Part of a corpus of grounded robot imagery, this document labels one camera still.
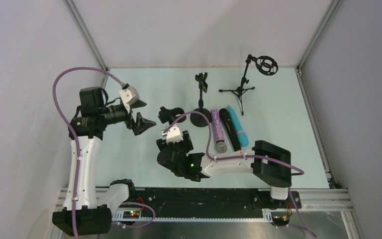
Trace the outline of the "black fork clip stand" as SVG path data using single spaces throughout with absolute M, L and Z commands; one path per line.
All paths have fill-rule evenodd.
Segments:
M 195 80 L 198 82 L 198 87 L 199 87 L 199 101 L 198 101 L 198 108 L 196 108 L 194 111 L 203 114 L 203 115 L 191 114 L 191 123 L 197 127 L 205 127 L 212 122 L 211 112 L 208 109 L 204 108 L 204 101 L 203 101 L 203 93 L 206 93 L 208 88 L 208 84 L 206 82 L 207 76 L 208 76 L 207 72 L 199 73 L 195 75 Z

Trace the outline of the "black ring clip stand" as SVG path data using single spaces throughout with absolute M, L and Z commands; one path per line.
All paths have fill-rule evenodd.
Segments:
M 168 109 L 166 107 L 160 107 L 158 118 L 161 123 L 168 122 L 172 124 L 177 118 L 179 118 L 185 111 L 182 108 Z

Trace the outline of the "purple glitter microphone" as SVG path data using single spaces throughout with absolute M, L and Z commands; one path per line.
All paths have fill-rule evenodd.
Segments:
M 225 153 L 227 151 L 227 145 L 225 143 L 223 127 L 220 121 L 219 110 L 212 109 L 210 112 L 212 117 L 211 123 L 212 123 L 213 133 L 214 133 L 215 150 L 217 153 Z

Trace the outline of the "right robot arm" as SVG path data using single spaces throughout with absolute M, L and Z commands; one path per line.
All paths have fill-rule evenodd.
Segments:
M 215 154 L 191 153 L 192 141 L 188 131 L 179 140 L 158 139 L 158 164 L 169 169 L 177 177 L 199 182 L 227 173 L 251 173 L 270 187 L 270 197 L 286 200 L 291 182 L 291 153 L 267 141 L 258 140 L 243 151 Z

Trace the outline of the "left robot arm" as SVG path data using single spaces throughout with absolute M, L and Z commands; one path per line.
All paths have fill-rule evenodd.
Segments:
M 137 90 L 126 85 L 119 91 L 120 103 L 108 102 L 107 92 L 100 87 L 80 90 L 81 104 L 69 122 L 71 169 L 67 195 L 62 210 L 54 212 L 53 224 L 71 237 L 106 234 L 117 208 L 129 198 L 131 180 L 111 183 L 99 198 L 96 196 L 96 158 L 108 125 L 124 122 L 134 135 L 156 125 L 132 109 L 146 106 Z

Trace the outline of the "black microphone orange end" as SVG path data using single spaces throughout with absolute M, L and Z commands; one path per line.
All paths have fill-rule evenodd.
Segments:
M 241 142 L 238 136 L 238 130 L 235 127 L 235 121 L 237 120 L 235 111 L 229 108 L 221 108 L 219 116 L 229 137 L 233 151 L 241 151 Z

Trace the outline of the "blue microphone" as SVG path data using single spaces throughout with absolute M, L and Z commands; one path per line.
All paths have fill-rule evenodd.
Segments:
M 236 131 L 238 141 L 239 141 L 241 147 L 249 146 L 248 137 L 247 137 L 246 133 L 244 132 L 234 109 L 231 106 L 227 106 L 226 109 L 227 109 L 227 111 L 230 115 L 231 121 L 235 127 L 235 131 Z

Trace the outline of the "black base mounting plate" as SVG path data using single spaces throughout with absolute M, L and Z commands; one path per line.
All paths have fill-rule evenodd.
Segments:
M 291 199 L 274 200 L 258 189 L 135 188 L 129 202 L 149 206 L 144 215 L 182 217 L 261 216 L 263 209 L 287 209 Z

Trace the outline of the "left controller board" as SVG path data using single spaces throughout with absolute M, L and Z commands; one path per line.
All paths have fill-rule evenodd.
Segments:
M 139 219 L 140 216 L 141 216 L 140 211 L 124 211 L 122 218 L 124 220 L 135 220 L 135 219 Z

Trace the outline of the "controller board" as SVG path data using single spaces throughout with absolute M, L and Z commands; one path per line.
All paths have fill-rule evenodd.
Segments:
M 135 220 L 135 219 L 139 219 L 140 216 L 141 216 L 140 211 L 124 211 L 122 218 L 124 220 Z
M 272 215 L 272 225 L 275 227 L 287 227 L 290 223 L 291 215 Z

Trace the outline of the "right controller board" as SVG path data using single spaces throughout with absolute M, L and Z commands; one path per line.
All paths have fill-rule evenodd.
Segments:
M 272 215 L 272 225 L 275 227 L 287 227 L 290 223 L 291 215 Z

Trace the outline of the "black tripod shock mount stand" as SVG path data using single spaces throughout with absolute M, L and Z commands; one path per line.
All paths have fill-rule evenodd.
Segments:
M 238 102 L 240 103 L 240 112 L 241 112 L 242 116 L 244 115 L 242 96 L 247 91 L 254 90 L 256 88 L 256 87 L 250 87 L 250 88 L 245 88 L 244 87 L 244 85 L 249 83 L 249 79 L 246 76 L 247 76 L 247 72 L 248 72 L 248 69 L 249 69 L 249 65 L 252 62 L 255 63 L 256 69 L 262 75 L 265 75 L 265 76 L 273 76 L 279 70 L 278 63 L 272 57 L 266 56 L 266 55 L 255 57 L 255 56 L 249 54 L 247 56 L 246 60 L 245 60 L 246 65 L 245 65 L 243 76 L 242 76 L 241 81 L 240 81 L 240 85 L 236 89 L 229 89 L 229 90 L 219 89 L 218 90 L 220 93 L 230 92 L 230 93 L 234 94 L 237 97 Z

